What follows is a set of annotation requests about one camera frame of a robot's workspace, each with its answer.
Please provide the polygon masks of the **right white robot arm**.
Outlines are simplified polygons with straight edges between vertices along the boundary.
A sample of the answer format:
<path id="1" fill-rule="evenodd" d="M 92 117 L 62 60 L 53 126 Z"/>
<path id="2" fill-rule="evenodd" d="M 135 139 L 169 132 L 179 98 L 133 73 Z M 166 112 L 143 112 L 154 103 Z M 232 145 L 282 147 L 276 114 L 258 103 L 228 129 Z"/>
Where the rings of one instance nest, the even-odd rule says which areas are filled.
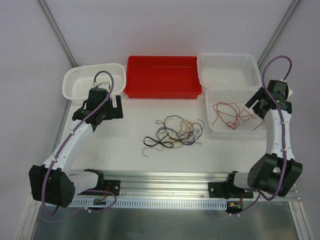
<path id="1" fill-rule="evenodd" d="M 233 171 L 224 182 L 226 198 L 236 198 L 246 189 L 285 197 L 303 171 L 295 161 L 290 140 L 292 104 L 287 100 L 286 82 L 270 80 L 246 103 L 263 119 L 266 127 L 266 152 L 248 172 Z"/>

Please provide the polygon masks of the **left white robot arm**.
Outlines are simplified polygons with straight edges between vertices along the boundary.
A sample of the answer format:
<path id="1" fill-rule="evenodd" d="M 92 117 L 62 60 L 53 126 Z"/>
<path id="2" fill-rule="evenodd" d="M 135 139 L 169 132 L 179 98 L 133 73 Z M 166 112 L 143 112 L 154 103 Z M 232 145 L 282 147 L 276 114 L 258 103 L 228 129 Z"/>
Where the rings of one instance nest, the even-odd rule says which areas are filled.
<path id="1" fill-rule="evenodd" d="M 71 124 L 62 142 L 43 162 L 29 170 L 32 198 L 42 203 L 66 208 L 74 196 L 84 193 L 101 194 L 107 189 L 102 171 L 87 168 L 70 176 L 73 162 L 81 147 L 103 121 L 122 119 L 120 95 L 110 96 L 104 88 L 93 87 L 71 118 Z"/>

